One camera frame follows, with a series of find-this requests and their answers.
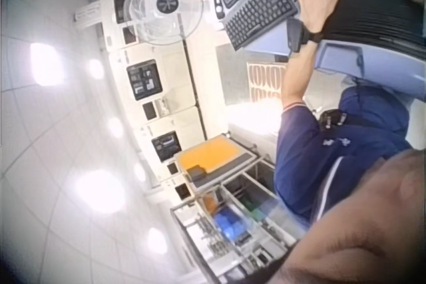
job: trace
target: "emblem on shirt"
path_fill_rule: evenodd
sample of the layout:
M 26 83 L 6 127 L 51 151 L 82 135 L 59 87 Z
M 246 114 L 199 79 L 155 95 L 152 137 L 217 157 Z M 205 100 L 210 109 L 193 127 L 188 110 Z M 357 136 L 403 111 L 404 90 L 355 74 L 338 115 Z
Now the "emblem on shirt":
M 325 139 L 323 142 L 322 142 L 322 145 L 323 146 L 331 146 L 332 144 L 334 143 L 334 140 L 333 139 Z
M 343 144 L 343 146 L 349 146 L 351 144 L 351 140 L 344 138 L 344 139 L 339 139 L 340 142 Z
M 339 138 L 339 141 L 341 142 L 341 144 L 343 146 L 349 146 L 351 144 L 351 140 L 349 140 L 347 138 L 343 138 L 343 139 Z M 333 139 L 325 139 L 322 142 L 322 145 L 323 146 L 331 146 L 334 142 L 335 142 L 335 140 L 333 140 Z

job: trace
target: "blue shirt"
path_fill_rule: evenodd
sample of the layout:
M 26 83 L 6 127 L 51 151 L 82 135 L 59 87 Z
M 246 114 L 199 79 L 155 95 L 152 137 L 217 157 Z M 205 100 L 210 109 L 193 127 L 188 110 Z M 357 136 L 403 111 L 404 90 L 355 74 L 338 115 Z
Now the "blue shirt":
M 405 140 L 408 110 L 387 91 L 359 86 L 346 89 L 339 109 L 362 116 L 372 126 L 343 126 L 321 132 L 304 104 L 282 114 L 274 183 L 277 194 L 306 228 L 348 197 L 362 175 L 380 158 L 410 149 Z

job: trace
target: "metal rack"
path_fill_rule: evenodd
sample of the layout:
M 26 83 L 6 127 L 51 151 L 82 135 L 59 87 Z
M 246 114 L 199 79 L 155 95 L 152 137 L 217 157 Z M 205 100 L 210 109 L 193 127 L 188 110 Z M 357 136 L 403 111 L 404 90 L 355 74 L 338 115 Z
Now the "metal rack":
M 214 186 L 198 192 L 191 199 L 171 209 L 179 225 L 185 243 L 193 259 L 209 283 L 227 283 L 226 272 L 238 268 L 241 276 L 253 273 L 281 257 L 296 241 L 298 234 L 287 213 L 274 193 L 274 166 L 265 158 L 258 158 Z M 206 205 L 206 199 L 214 205 Z M 195 220 L 185 223 L 179 219 L 180 212 L 192 208 L 197 211 Z M 224 210 L 232 212 L 244 231 L 232 237 L 218 223 L 218 214 Z M 188 228 L 198 223 L 204 228 L 209 241 L 216 243 L 220 251 L 206 258 L 191 238 Z M 229 267 L 217 270 L 215 261 L 230 256 Z

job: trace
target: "fan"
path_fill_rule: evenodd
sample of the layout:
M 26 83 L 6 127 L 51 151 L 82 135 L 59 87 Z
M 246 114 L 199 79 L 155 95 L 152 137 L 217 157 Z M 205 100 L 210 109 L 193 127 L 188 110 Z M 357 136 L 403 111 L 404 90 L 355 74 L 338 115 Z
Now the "fan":
M 186 39 L 198 26 L 202 0 L 125 0 L 124 18 L 139 39 L 171 45 Z

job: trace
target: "light fixture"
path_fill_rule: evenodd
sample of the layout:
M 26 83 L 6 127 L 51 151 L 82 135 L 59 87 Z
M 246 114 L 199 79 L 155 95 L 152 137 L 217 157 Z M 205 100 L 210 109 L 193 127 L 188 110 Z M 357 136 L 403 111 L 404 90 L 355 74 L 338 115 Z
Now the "light fixture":
M 104 78 L 104 67 L 102 63 L 97 59 L 91 59 L 89 61 L 89 70 L 93 78 L 100 80 Z
M 108 129 L 116 138 L 121 138 L 124 134 L 124 128 L 122 127 L 121 121 L 118 118 L 111 118 L 108 120 Z
M 55 48 L 43 43 L 32 43 L 31 66 L 34 80 L 41 86 L 56 86 L 64 82 L 65 73 Z
M 148 231 L 148 247 L 150 250 L 157 254 L 167 253 L 166 238 L 159 229 L 152 227 Z
M 133 167 L 134 175 L 142 182 L 146 180 L 146 173 L 140 163 L 136 163 Z
M 100 213 L 114 213 L 124 206 L 124 189 L 108 171 L 97 170 L 77 181 L 77 193 Z

